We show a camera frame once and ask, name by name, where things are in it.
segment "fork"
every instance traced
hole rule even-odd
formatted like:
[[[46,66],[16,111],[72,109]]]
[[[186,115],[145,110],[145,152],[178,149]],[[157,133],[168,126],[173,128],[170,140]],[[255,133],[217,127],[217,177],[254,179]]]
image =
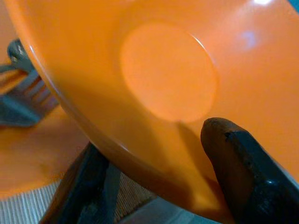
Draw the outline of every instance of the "fork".
[[[13,41],[7,51],[12,61],[8,70],[22,69],[29,74],[16,87],[0,96],[0,126],[33,126],[58,102],[34,69],[21,42]]]

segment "orange surface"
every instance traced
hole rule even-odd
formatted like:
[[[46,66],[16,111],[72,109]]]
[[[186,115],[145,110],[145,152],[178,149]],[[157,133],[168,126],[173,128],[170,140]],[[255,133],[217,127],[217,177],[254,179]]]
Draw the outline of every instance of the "orange surface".
[[[0,0],[0,64],[9,62],[7,46],[15,38]],[[18,71],[1,74],[0,94],[24,77]],[[60,106],[36,127],[0,127],[0,200],[60,178],[87,143],[86,136]]]
[[[228,221],[199,140],[213,116],[248,129],[299,180],[299,16],[287,1],[6,2],[64,109],[143,186]]]

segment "metal fork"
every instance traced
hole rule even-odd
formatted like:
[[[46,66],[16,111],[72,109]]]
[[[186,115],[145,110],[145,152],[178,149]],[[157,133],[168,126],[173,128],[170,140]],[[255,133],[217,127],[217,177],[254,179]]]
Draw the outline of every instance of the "metal fork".
[[[13,41],[7,51],[12,61],[9,66],[31,71],[21,83],[0,96],[0,126],[33,126],[58,105],[58,102],[33,69],[21,42]]]

